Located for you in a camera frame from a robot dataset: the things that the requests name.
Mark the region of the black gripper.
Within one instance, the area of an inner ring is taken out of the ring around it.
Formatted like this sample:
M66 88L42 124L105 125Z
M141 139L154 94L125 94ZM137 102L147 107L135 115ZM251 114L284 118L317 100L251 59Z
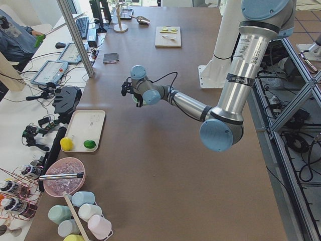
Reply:
M137 107L142 107L143 106L143 98L142 98L142 95L139 94L139 93L136 93L134 90L133 90L133 95L137 98L138 102L136 104Z

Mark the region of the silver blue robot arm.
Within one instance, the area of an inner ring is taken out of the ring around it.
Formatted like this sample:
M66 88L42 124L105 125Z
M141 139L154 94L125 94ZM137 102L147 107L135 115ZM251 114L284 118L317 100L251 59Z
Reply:
M242 111L271 40L288 37L293 32L296 1L227 2L218 40L234 40L235 50L228 53L231 64L215 107L207 106L176 90L171 85L157 85L146 70L136 65L127 79L128 92L137 106L165 100L186 115L201 122L200 137L210 150L222 152L243 136Z

